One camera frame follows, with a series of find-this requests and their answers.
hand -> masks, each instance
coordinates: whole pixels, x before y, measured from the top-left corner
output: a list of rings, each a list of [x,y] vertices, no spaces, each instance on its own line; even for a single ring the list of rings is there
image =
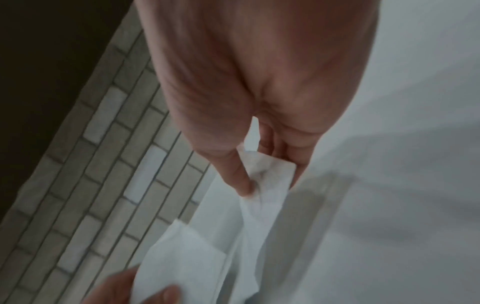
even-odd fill
[[[114,274],[95,288],[82,304],[129,304],[137,267]],[[180,289],[169,286],[152,295],[142,304],[180,304]]]
[[[262,153],[307,167],[367,63],[378,0],[135,0],[173,119],[245,196],[236,147],[252,116]]]

floor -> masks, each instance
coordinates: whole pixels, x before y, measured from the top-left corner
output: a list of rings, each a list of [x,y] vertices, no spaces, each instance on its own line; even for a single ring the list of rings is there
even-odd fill
[[[134,7],[0,225],[0,304],[77,304],[188,222],[216,172],[172,122]]]

tissue paper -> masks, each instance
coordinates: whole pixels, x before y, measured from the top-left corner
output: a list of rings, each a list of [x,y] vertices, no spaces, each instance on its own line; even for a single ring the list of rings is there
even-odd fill
[[[192,227],[174,221],[140,265],[131,304],[140,304],[170,284],[181,287],[183,304],[216,303],[228,273],[236,274],[229,303],[243,303],[258,292],[264,243],[287,196],[295,165],[257,152],[241,152],[240,157],[256,187],[253,195],[237,202],[243,227],[236,240],[219,250]]]

